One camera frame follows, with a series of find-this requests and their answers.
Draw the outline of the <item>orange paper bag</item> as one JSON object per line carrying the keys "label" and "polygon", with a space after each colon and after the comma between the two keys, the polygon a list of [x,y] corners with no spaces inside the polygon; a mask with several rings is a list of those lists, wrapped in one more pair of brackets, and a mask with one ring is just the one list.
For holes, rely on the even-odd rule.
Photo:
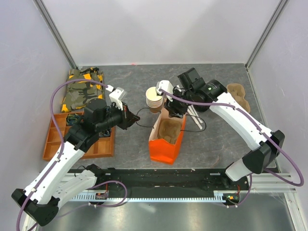
{"label": "orange paper bag", "polygon": [[[149,126],[151,133],[148,139],[149,154],[152,161],[174,164],[177,159],[183,135],[186,132],[202,132],[206,129],[205,121],[195,114],[185,114],[183,118],[169,117],[166,109],[147,108],[159,116],[154,125]],[[199,123],[198,130],[188,130],[185,128],[186,117],[191,117]]]}

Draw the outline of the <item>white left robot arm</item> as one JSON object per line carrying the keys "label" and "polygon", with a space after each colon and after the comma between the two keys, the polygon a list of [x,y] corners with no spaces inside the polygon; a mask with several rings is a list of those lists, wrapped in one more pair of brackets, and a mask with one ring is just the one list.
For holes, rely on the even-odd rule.
{"label": "white left robot arm", "polygon": [[104,187],[105,176],[90,170],[59,186],[75,162],[99,140],[99,134],[115,126],[126,130],[139,120],[140,117],[133,114],[125,103],[118,108],[116,103],[108,106],[104,99],[91,100],[84,108],[83,115],[70,127],[44,170],[25,189],[15,189],[12,199],[38,225],[47,225],[75,195],[87,188]]}

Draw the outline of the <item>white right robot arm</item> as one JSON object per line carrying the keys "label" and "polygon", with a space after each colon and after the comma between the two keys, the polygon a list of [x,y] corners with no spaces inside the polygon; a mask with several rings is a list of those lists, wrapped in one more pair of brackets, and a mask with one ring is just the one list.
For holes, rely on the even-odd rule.
{"label": "white right robot arm", "polygon": [[178,76],[181,87],[161,80],[156,85],[157,95],[165,95],[164,108],[170,117],[183,118],[193,105],[199,112],[211,110],[227,122],[245,141],[250,152],[233,162],[220,177],[221,186],[232,189],[244,176],[262,173],[280,154],[285,135],[262,125],[240,106],[219,81],[205,82],[195,68]]}

